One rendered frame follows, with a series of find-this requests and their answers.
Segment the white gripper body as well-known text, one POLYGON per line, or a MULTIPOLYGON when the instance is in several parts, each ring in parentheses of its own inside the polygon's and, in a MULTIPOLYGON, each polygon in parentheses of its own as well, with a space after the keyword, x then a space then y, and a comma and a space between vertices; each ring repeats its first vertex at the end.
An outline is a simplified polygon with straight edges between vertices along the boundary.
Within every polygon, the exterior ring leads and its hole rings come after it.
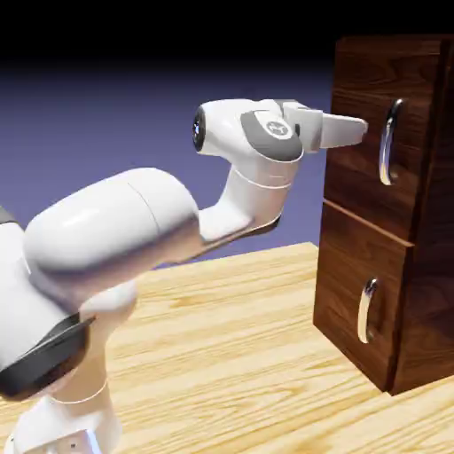
POLYGON ((320 147, 329 149, 358 145, 367 130, 368 123, 363 119, 323 113, 320 147))

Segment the dark wood cabinet door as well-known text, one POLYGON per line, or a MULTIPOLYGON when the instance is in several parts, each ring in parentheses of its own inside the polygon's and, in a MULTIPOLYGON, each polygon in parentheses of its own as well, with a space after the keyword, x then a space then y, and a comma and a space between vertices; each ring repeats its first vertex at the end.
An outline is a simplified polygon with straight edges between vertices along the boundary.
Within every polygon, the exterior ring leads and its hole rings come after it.
POLYGON ((328 152, 325 198, 411 242, 436 128, 450 41, 439 36, 346 37, 335 53, 332 111, 369 124, 359 145, 328 152), (382 129, 404 98, 391 150, 393 184, 379 177, 382 129))
POLYGON ((315 327, 378 389, 395 376, 408 248, 346 211, 323 205, 313 322, 315 327), (379 280, 369 309, 370 340, 357 337, 361 292, 379 280))

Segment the dark wood cabinet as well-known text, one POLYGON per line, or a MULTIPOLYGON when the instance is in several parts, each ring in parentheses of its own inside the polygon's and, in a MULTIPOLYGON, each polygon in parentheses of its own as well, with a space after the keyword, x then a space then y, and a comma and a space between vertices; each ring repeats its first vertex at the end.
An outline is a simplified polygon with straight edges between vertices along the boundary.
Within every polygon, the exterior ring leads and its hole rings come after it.
POLYGON ((454 35, 422 36, 449 40, 450 52, 413 240, 403 241, 331 202, 324 188, 324 203, 408 248, 395 376, 384 391, 392 395, 454 375, 454 35))

